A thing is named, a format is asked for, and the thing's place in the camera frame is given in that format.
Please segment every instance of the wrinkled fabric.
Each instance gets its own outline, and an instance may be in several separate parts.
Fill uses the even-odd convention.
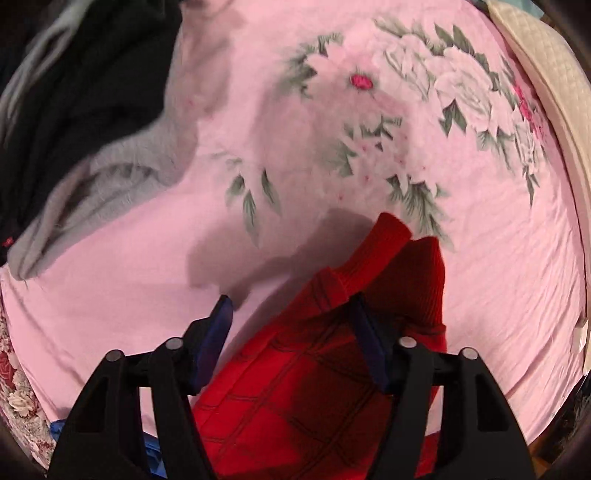
[[[584,259],[552,127],[490,21],[464,0],[193,5],[174,88],[182,181],[38,277],[0,271],[50,420],[106,352],[153,350],[225,293],[223,367],[387,211],[438,237],[448,350],[479,351],[535,439],[582,375]],[[149,395],[142,421],[154,434]]]
[[[72,245],[181,180],[188,162],[177,148],[177,57],[162,115],[141,132],[85,158],[58,183],[8,251],[14,278],[41,274]]]
[[[92,2],[68,47],[28,89],[0,151],[5,247],[79,161],[161,115],[180,22],[177,0]]]

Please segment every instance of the floral pattern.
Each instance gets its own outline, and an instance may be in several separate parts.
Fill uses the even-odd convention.
[[[371,177],[379,177],[390,189],[387,202],[402,206],[403,217],[416,233],[438,236],[451,246],[441,225],[446,216],[438,205],[444,198],[443,189],[436,182],[435,172],[424,165],[423,155],[417,152],[410,156],[407,151],[405,120],[388,94],[388,78],[380,76],[371,49],[368,52],[365,44],[356,48],[339,33],[318,37],[319,42],[328,38],[334,40],[323,48],[304,46],[305,56],[299,54],[290,61],[290,65],[298,65],[298,72],[310,73],[298,74],[292,81],[300,93],[305,93],[306,101],[318,99],[329,104],[338,98],[350,106],[340,135],[329,140],[333,142],[332,153],[325,154],[322,163],[343,179],[358,178],[362,186]],[[384,40],[383,45],[391,43],[386,35]],[[433,85],[432,75],[421,63],[430,55],[420,39],[409,35],[387,58],[388,65],[398,69],[418,100],[428,96]]]
[[[233,177],[226,190],[226,205],[228,209],[233,208],[237,200],[242,202],[242,218],[244,228],[250,236],[252,243],[258,247],[260,236],[259,198],[264,199],[266,206],[281,216],[281,201],[275,186],[269,179],[266,169],[256,169],[253,174],[242,158],[234,157],[226,151],[216,153],[212,156],[214,160],[225,158],[226,170],[231,172]],[[258,182],[251,181],[254,176]]]
[[[456,25],[448,32],[435,24],[438,40],[432,40],[419,24],[408,29],[396,18],[374,23],[392,36],[381,58],[421,101],[438,102],[444,134],[449,136],[454,125],[465,135],[473,131],[478,149],[493,151],[509,171],[516,159],[533,205],[534,186],[540,186],[536,174],[546,158],[543,129],[539,117],[537,123],[534,119],[537,107],[526,100],[508,61],[501,58],[500,73],[491,70],[486,56]]]
[[[41,466],[49,468],[56,443],[49,433],[49,421],[12,348],[1,292],[0,417],[17,442],[29,449]]]

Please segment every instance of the red sweater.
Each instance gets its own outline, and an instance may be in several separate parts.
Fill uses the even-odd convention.
[[[380,215],[345,265],[318,272],[208,386],[193,413],[221,478],[365,478],[392,400],[370,379],[342,305],[362,291],[404,335],[446,351],[439,245],[410,238],[399,220]],[[436,452],[435,434],[417,476],[432,471]]]

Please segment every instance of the bed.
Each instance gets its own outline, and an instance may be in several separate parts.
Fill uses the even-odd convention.
[[[47,423],[105,352],[152,350],[220,293],[237,306],[227,361],[390,211],[440,239],[449,351],[480,352],[531,442],[583,375],[571,339],[588,232],[514,49],[464,0],[302,0],[297,15],[256,3],[184,10],[167,91],[186,127],[183,181],[32,280],[0,272],[0,406],[14,430],[38,427],[16,436],[47,467]]]

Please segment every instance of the gray fleece garment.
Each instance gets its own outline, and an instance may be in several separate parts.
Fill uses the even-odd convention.
[[[14,278],[38,276],[72,245],[182,179],[191,155],[178,151],[182,121],[174,84],[180,63],[177,39],[163,114],[70,170],[8,251]]]

